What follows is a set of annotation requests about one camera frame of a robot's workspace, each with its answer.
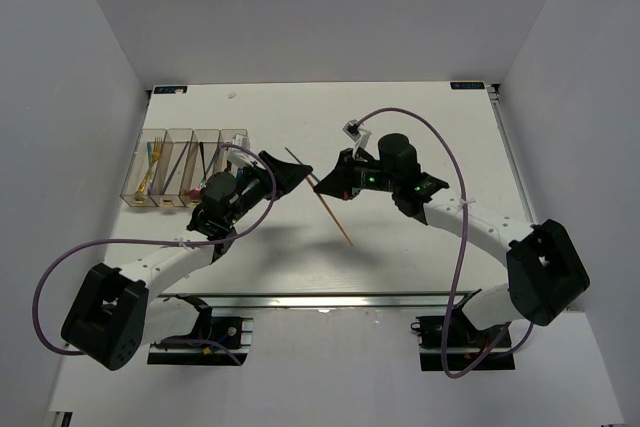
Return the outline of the orange chopstick short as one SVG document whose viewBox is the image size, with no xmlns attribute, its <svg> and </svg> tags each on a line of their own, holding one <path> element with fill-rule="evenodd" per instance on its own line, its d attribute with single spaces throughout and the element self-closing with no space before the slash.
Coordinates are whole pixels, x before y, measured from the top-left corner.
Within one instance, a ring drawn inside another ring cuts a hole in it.
<svg viewBox="0 0 640 427">
<path fill-rule="evenodd" d="M 336 225 L 336 227 L 339 229 L 339 231 L 341 232 L 341 234 L 344 236 L 344 238 L 346 239 L 347 243 L 351 246 L 351 247 L 355 247 L 355 244 L 351 238 L 351 236 L 347 233 L 347 231 L 345 230 L 344 226 L 341 224 L 341 222 L 338 220 L 337 216 L 335 215 L 335 213 L 333 212 L 333 210 L 331 209 L 331 207 L 329 206 L 329 204 L 327 203 L 327 201 L 318 193 L 315 192 L 315 180 L 316 177 L 313 174 L 309 174 L 306 178 L 307 183 L 309 184 L 311 190 L 313 191 L 313 193 L 316 195 L 316 197 L 318 198 L 318 200 L 321 202 L 321 204 L 323 205 L 324 209 L 326 210 L 326 212 L 329 214 L 330 218 L 332 219 L 332 221 L 334 222 L 334 224 Z"/>
</svg>

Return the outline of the black spoon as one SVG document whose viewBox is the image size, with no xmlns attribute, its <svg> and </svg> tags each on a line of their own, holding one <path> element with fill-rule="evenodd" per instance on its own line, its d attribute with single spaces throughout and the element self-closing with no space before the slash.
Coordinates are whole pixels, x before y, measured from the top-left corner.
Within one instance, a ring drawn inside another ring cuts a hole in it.
<svg viewBox="0 0 640 427">
<path fill-rule="evenodd" d="M 202 187 L 203 185 L 205 185 L 206 178 L 207 178 L 207 164 L 206 164 L 206 159 L 205 159 L 206 156 L 205 156 L 205 145 L 204 145 L 204 142 L 199 142 L 199 152 L 200 152 L 201 165 L 202 165 L 202 177 L 201 177 L 199 185 Z"/>
</svg>

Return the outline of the rainbow spoon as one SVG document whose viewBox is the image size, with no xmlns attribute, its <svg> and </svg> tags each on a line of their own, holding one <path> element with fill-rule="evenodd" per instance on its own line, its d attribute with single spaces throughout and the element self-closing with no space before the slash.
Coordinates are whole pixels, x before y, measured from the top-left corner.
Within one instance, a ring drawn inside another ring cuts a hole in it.
<svg viewBox="0 0 640 427">
<path fill-rule="evenodd" d="M 212 169 L 213 169 L 213 167 L 214 167 L 215 162 L 217 161 L 217 156 L 218 156 L 218 153 L 219 153 L 219 152 L 220 152 L 220 149 L 219 149 L 219 147 L 218 147 L 218 146 L 216 146 L 216 147 L 215 147 L 215 149 L 214 149 L 214 151 L 213 151 L 213 154 L 212 154 L 212 155 L 211 155 L 211 157 L 210 157 L 210 159 L 209 159 L 209 160 L 206 160 L 206 164 L 207 164 L 207 178 L 206 178 L 206 183 L 207 183 L 207 180 L 208 180 L 208 178 L 209 178 L 209 174 L 210 174 L 210 172 L 212 171 Z M 199 185 L 199 183 L 200 183 L 200 181 L 198 182 L 198 185 L 197 185 L 196 187 L 194 187 L 193 189 L 191 189 L 191 190 L 189 191 L 188 195 L 189 195 L 189 197 L 190 197 L 190 198 L 192 198 L 192 199 L 196 199 L 196 198 L 199 198 L 199 197 L 200 197 L 201 190 L 206 186 L 206 183 L 205 183 L 205 185 L 203 185 L 202 187 Z"/>
</svg>

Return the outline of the gold ornate fork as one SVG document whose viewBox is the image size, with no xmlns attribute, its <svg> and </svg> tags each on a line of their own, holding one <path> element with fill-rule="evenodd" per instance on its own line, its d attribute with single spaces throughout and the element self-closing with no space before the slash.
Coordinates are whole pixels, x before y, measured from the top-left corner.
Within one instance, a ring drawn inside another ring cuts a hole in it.
<svg viewBox="0 0 640 427">
<path fill-rule="evenodd" d="M 154 166 L 159 161 L 164 146 L 162 136 L 155 137 L 153 141 L 147 143 L 147 170 L 136 190 L 136 197 L 141 198 L 148 191 L 153 177 Z"/>
</svg>

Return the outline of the rainbow fork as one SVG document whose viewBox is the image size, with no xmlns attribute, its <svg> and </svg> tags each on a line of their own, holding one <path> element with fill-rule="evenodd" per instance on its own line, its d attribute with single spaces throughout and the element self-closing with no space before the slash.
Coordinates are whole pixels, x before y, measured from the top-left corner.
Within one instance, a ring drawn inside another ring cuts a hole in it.
<svg viewBox="0 0 640 427">
<path fill-rule="evenodd" d="M 154 142 L 147 142 L 147 159 L 148 159 L 148 165 L 147 165 L 147 170 L 145 172 L 145 175 L 141 181 L 141 184 L 139 186 L 139 193 L 144 194 L 146 188 L 147 188 L 147 183 L 148 183 L 148 179 L 149 179 L 149 175 L 150 172 L 152 170 L 152 166 L 153 166 L 153 153 L 154 153 Z"/>
</svg>

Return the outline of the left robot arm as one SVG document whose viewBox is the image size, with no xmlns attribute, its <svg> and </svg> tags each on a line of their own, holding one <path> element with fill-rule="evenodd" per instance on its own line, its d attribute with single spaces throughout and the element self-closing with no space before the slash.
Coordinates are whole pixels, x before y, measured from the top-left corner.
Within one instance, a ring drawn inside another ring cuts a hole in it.
<svg viewBox="0 0 640 427">
<path fill-rule="evenodd" d="M 126 365 L 148 344 L 227 352 L 212 308 L 194 295 L 164 292 L 193 272 L 222 258 L 241 234 L 236 224 L 261 201 L 291 193 L 313 169 L 281 161 L 265 151 L 241 168 L 214 174 L 182 235 L 155 242 L 155 251 L 119 267 L 92 267 L 71 305 L 62 338 L 111 371 Z"/>
</svg>

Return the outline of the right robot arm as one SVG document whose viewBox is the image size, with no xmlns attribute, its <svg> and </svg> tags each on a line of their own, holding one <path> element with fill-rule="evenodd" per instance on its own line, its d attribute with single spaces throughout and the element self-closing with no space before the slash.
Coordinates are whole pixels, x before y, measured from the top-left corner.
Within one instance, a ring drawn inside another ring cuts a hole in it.
<svg viewBox="0 0 640 427">
<path fill-rule="evenodd" d="M 363 190 L 388 192 L 405 216 L 459 235 L 506 268 L 506 283 L 468 294 L 454 306 L 449 330 L 459 343 L 475 345 L 489 329 L 514 320 L 547 326 L 589 288 L 583 262 L 560 223 L 529 224 L 464 202 L 447 182 L 422 171 L 403 134 L 383 136 L 378 153 L 341 151 L 314 190 L 344 201 Z"/>
</svg>

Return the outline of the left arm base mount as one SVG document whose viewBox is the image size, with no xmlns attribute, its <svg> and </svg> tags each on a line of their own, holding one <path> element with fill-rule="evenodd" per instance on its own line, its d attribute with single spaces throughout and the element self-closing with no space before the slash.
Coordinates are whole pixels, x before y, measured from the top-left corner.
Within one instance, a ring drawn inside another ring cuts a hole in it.
<svg viewBox="0 0 640 427">
<path fill-rule="evenodd" d="M 166 366 L 240 367 L 252 343 L 254 319 L 221 311 L 195 296 L 151 302 L 141 344 L 147 363 Z"/>
</svg>

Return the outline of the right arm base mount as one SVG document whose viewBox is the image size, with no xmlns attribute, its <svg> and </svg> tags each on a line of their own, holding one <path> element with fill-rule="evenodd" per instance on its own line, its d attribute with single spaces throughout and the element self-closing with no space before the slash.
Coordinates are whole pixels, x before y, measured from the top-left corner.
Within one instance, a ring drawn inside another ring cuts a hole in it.
<svg viewBox="0 0 640 427">
<path fill-rule="evenodd" d="M 420 368 L 423 372 L 442 372 L 441 338 L 443 316 L 420 316 L 410 325 L 417 336 L 419 346 Z M 500 334 L 502 326 L 494 326 L 479 333 L 465 334 L 456 326 L 456 319 L 451 320 L 447 341 L 447 362 L 452 371 L 461 371 L 479 357 Z M 511 337 L 506 333 L 489 355 L 479 363 L 478 371 L 512 371 L 515 360 L 509 350 L 512 347 Z"/>
</svg>

